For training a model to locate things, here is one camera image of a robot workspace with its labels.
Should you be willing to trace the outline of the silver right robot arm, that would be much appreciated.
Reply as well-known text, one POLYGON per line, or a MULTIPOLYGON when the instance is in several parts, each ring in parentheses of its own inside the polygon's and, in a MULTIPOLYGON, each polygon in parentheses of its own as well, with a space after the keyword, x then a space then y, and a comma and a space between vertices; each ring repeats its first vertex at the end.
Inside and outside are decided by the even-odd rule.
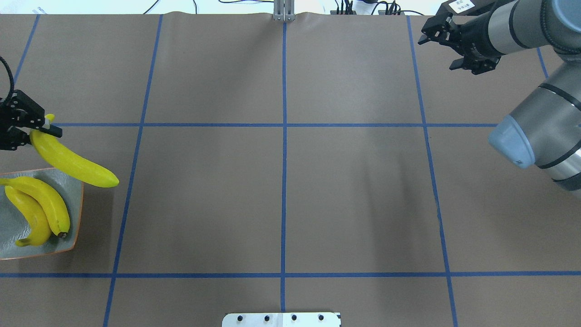
POLYGON ((535 165, 563 190, 581 194, 581 18, 578 0, 497 0, 467 23, 454 10, 427 19, 418 44, 448 46, 459 54, 450 70, 493 71, 503 56, 550 46, 562 64, 488 136, 515 166, 535 165))

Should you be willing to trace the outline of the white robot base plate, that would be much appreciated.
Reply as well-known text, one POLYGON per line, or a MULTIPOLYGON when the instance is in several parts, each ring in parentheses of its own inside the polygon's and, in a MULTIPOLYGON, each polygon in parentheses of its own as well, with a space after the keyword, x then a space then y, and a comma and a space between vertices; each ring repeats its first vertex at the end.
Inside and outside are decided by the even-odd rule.
POLYGON ((231 313, 222 319, 222 327, 340 327, 340 313, 335 312, 251 312, 231 313))

